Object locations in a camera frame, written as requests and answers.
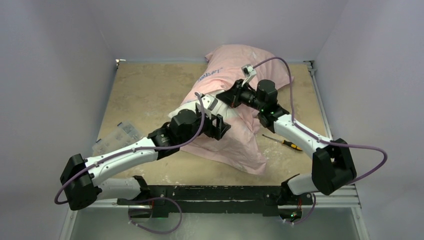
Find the robotic arm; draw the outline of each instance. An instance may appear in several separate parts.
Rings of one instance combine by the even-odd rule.
[[[199,98],[203,105],[201,109],[204,111],[203,124],[197,105],[195,112],[181,110],[170,122],[166,122],[132,145],[87,159],[82,158],[80,154],[72,156],[60,177],[67,201],[58,201],[59,192],[55,202],[68,203],[71,210],[80,210],[102,199],[134,201],[166,196],[185,206],[182,207],[184,212],[207,209],[205,211],[208,213],[220,213],[234,209],[237,213],[258,211],[264,216],[274,216],[277,206],[296,205],[299,198],[306,203],[308,200],[303,199],[305,193],[321,192],[330,195],[356,177],[349,148],[321,143],[312,136],[328,142],[331,140],[297,122],[297,125],[308,130],[310,134],[299,130],[290,113],[278,104],[275,84],[270,80],[261,80],[254,90],[249,81],[256,75],[256,71],[251,65],[244,66],[242,71],[245,79],[237,80],[229,90],[216,96],[202,95]],[[245,104],[258,110],[258,118],[265,128],[289,139],[312,159],[311,174],[296,175],[282,182],[281,186],[161,186],[147,185],[141,176],[128,179],[111,178],[131,167],[176,153],[183,143],[197,136],[195,133],[206,134],[219,141],[231,126],[224,123],[221,115],[211,114],[218,100],[232,108]],[[334,142],[346,143],[342,139]],[[202,202],[207,202],[206,199],[214,202],[217,207],[201,205]],[[125,200],[121,203],[131,204]],[[160,205],[159,201],[155,201],[155,209]],[[167,208],[166,211],[155,211],[154,217],[165,217],[175,209]]]

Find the metal frame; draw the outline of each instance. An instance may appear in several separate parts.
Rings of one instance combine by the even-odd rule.
[[[331,129],[329,126],[329,122],[326,117],[326,112],[324,110],[323,102],[321,100],[321,95],[318,90],[317,82],[315,79],[315,71],[313,68],[313,61],[304,61],[308,68],[308,71],[311,76],[311,81],[315,90],[316,98],[319,104],[319,108],[321,110],[322,120],[324,122],[325,131],[327,136],[332,139],[333,135],[331,133]],[[361,203],[358,198],[358,193],[355,185],[344,186],[338,190],[336,190],[332,195],[326,196],[322,193],[315,193],[316,196],[316,208],[350,208],[352,210],[352,214],[354,217],[355,226],[358,232],[359,239],[361,240],[369,240],[369,235],[367,228],[365,226],[365,222],[362,217],[361,211]],[[128,208],[127,205],[117,205],[116,199],[106,199],[106,200],[98,200],[91,204],[88,208]],[[297,206],[294,205],[284,205],[279,206],[279,209],[293,209]],[[304,208],[310,208],[311,205],[304,205]],[[144,209],[149,208],[146,205],[138,205],[131,206],[131,208]],[[75,220],[77,217],[78,211],[72,211],[68,209],[66,214],[65,222],[63,224],[62,232],[60,234],[60,240],[69,240],[71,238],[72,230],[74,228]]]

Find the table top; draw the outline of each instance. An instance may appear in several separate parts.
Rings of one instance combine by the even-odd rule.
[[[290,64],[294,76],[296,119],[325,136],[326,130],[314,85],[305,64]],[[206,70],[205,63],[120,63],[98,138],[112,132],[118,123],[130,121],[144,135],[169,121],[168,114]],[[290,111],[289,86],[278,91],[279,104]],[[268,158],[265,174],[242,172],[225,163],[179,151],[158,161],[123,171],[115,178],[143,176],[149,185],[280,185],[284,180],[310,173],[311,159],[303,152],[282,146],[262,136],[278,138],[266,128],[256,136],[259,149]]]

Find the gray wall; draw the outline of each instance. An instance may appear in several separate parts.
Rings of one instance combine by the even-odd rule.
[[[90,154],[114,59],[84,1],[0,1],[0,239],[58,239],[68,158]]]
[[[198,61],[247,44],[314,59],[347,0],[88,0],[117,59]]]
[[[333,133],[382,147],[357,184],[371,239],[422,239],[424,2],[350,0],[316,58]],[[353,151],[360,174],[382,155]]]

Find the pink plastic bag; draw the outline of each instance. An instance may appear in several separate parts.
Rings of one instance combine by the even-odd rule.
[[[206,55],[208,65],[205,73],[195,82],[193,88],[183,100],[181,106],[168,116],[175,116],[181,109],[195,109],[198,102],[195,92],[216,95],[231,88],[238,79],[243,79],[241,67],[255,65],[274,57],[270,52],[246,45],[222,45]],[[272,60],[256,68],[256,77],[250,85],[256,89],[258,81],[269,79],[279,89],[289,83],[284,64]],[[230,108],[223,102],[212,111],[221,114],[224,121],[231,125],[224,137],[217,141],[205,135],[197,137],[192,143],[181,148],[194,155],[229,164],[250,174],[263,174],[267,159],[258,149],[255,134],[261,127],[256,117],[257,110],[246,105]]]

